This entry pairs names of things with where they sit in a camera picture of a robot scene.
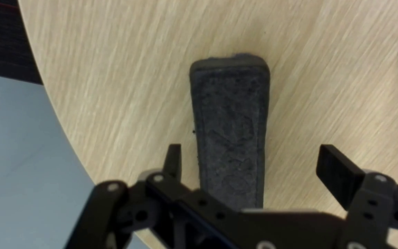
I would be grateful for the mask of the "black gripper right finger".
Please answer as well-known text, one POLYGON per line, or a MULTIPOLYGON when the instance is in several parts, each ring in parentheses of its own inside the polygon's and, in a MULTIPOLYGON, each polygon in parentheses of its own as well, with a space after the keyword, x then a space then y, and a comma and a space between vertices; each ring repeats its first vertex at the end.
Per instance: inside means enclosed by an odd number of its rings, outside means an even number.
POLYGON ((346 210, 370 173, 359 169, 334 145, 322 144, 316 162, 316 176, 340 206, 346 210))

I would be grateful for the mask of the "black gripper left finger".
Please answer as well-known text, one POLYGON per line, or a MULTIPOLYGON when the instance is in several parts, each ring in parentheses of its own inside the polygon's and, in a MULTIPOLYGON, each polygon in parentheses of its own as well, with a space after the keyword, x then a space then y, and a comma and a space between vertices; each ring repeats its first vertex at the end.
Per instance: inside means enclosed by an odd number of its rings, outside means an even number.
POLYGON ((163 174, 175 180, 181 179, 181 145, 170 144, 163 163, 163 174))

